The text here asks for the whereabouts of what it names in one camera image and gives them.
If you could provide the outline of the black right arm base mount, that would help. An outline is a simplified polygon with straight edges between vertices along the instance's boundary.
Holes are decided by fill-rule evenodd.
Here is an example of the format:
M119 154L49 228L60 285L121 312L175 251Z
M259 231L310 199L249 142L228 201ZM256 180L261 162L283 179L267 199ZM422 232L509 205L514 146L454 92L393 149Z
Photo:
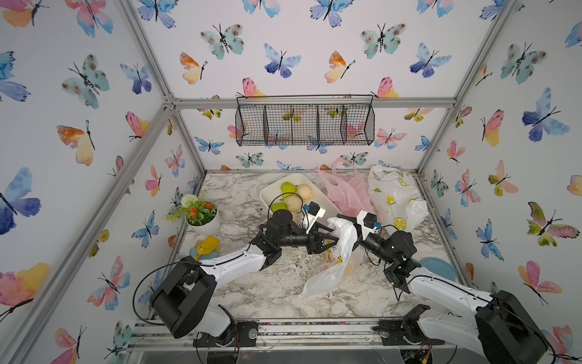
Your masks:
M430 337L421 328L421 319L441 314L426 304L418 304L401 318L378 321L371 330L380 336L383 346L421 346L428 344Z

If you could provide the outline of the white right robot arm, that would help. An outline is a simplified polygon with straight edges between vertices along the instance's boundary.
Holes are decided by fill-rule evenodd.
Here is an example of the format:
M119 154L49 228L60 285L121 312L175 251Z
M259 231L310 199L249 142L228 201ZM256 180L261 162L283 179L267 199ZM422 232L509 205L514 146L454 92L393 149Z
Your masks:
M388 238L375 215L362 211L344 217L356 229L355 245L384 264L394 289L424 297L447 309L439 313L419 304L403 316L408 341L438 339L477 353L490 363L538 363L552 345L519 300L507 291L490 294L441 277L416 262L412 235L394 231Z

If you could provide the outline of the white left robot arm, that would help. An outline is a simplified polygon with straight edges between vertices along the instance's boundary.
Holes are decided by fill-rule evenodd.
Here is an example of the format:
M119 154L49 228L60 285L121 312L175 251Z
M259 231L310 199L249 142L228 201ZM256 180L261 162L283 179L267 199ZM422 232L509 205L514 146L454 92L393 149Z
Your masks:
M284 247L306 248L309 254L320 254L337 245L333 229L309 219L302 228L290 212L279 210L261 224L250 243L234 253L200 262L187 256L160 283L150 304L174 338L192 331L214 338L230 337L236 323L223 308L210 306L216 289L247 274L262 271L282 256Z

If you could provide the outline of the pink plastic bag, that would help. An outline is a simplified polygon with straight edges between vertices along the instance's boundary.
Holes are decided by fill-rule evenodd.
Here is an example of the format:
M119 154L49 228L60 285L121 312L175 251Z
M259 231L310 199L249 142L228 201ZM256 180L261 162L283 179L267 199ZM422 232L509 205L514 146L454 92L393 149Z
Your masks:
M353 163L337 158L330 169L316 168L327 191L327 198L342 215L356 217L359 212L375 212L365 176Z

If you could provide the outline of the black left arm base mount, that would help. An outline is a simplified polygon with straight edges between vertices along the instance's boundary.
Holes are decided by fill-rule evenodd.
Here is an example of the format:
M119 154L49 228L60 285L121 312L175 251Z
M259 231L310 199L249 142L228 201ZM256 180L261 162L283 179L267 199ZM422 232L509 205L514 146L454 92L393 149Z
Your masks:
M222 305L209 308L195 327L195 348L254 347L259 336L257 321L238 320Z

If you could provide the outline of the clear white plastic bag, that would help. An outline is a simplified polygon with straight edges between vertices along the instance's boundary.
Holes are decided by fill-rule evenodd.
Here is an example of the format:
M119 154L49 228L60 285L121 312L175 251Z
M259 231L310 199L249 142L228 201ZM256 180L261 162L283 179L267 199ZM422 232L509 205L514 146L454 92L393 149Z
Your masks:
M328 227L333 230L331 235L338 238L338 241L336 246L322 253L321 262L312 270L312 275L299 295L302 299L337 288L340 282L351 275L363 262L363 249L357 247L353 250L357 238L354 224L345 218L329 218L327 222Z

